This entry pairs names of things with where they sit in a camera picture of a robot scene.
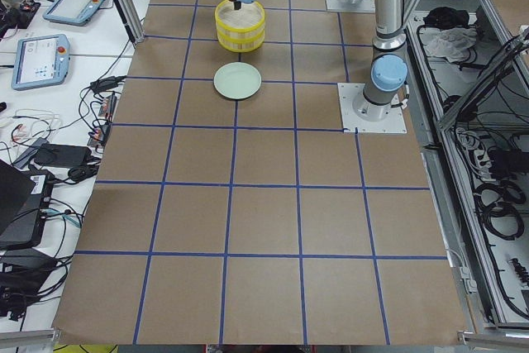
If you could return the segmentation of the yellow top steamer layer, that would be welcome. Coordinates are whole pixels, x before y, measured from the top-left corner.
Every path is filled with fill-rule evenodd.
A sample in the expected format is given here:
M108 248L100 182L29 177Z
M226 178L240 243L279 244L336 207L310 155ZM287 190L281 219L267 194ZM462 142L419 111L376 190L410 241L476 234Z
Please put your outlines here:
M235 3L224 0L217 5L214 19L217 30L227 36L255 34L265 24L265 10L258 2L235 9Z

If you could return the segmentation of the yellow steamer layer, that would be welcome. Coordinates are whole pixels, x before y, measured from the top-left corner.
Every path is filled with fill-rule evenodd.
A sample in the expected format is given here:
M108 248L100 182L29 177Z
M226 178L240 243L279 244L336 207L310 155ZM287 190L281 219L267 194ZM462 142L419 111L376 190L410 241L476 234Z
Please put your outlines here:
M265 32L261 31L257 35L247 38L230 37L220 31L217 39L222 48L236 53L247 53L260 48L265 41Z
M214 19L217 30L227 36L255 34L265 24L265 10L258 2L235 9L235 3L224 0L217 5Z

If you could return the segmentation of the yellow bottom steamer layer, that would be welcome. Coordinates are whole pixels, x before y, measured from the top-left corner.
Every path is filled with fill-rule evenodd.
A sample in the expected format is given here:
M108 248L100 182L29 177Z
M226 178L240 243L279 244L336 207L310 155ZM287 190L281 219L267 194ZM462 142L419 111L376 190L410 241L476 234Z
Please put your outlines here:
M247 53L260 48L265 41L265 32L261 31L257 35L247 38L230 37L220 31L217 39L222 48L236 53Z

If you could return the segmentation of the light green plate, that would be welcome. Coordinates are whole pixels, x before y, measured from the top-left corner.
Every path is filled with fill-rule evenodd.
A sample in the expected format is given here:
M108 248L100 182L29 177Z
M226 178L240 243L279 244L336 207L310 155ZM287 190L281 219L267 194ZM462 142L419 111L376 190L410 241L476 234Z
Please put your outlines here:
M253 96L260 89L261 83L259 70L243 62L223 65L213 78L216 91L232 100L242 100Z

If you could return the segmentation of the blue teach pendant far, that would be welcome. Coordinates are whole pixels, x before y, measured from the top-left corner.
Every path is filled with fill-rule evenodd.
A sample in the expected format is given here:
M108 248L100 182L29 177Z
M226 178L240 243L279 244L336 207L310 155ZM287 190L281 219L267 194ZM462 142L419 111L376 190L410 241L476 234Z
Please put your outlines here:
M84 26L106 0L54 0L44 12L47 21Z

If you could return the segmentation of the blue teach pendant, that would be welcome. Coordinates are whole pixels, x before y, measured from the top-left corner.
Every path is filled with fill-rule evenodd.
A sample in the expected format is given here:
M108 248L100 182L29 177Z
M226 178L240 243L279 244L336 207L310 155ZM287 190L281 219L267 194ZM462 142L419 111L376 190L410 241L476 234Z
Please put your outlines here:
M106 0L54 0L44 12L47 21L84 26Z
M70 43L64 34L21 39L11 87L17 91L62 84L69 72Z

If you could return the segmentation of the blue teach pendant near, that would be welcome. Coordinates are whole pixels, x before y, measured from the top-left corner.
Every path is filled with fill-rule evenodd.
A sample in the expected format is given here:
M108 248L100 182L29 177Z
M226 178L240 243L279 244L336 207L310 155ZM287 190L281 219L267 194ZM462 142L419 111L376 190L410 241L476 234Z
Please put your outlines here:
M11 87L17 91L62 84L69 72L70 43L64 34L21 39Z

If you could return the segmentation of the black power adapter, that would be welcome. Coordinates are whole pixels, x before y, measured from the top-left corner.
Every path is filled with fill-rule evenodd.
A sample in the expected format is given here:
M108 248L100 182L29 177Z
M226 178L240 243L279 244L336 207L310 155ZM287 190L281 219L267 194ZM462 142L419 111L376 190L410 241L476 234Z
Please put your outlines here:
M42 166L73 168L87 163L90 156L91 150L87 146L45 143L38 149L33 161Z

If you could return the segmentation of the white crumpled cloth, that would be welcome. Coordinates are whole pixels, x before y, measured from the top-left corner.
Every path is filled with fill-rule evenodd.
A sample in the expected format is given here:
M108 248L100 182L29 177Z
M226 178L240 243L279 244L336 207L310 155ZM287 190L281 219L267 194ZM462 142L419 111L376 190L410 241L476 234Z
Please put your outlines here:
M434 35L425 51L427 56L445 58L451 63L461 62L467 59L477 39L475 29L455 27Z

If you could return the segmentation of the black laptop computer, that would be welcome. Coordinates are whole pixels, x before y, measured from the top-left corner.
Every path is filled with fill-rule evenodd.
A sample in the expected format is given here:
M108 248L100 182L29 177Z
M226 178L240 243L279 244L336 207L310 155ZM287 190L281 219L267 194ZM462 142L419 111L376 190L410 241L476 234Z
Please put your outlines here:
M41 243L53 186L48 170L20 171L1 161L1 250Z

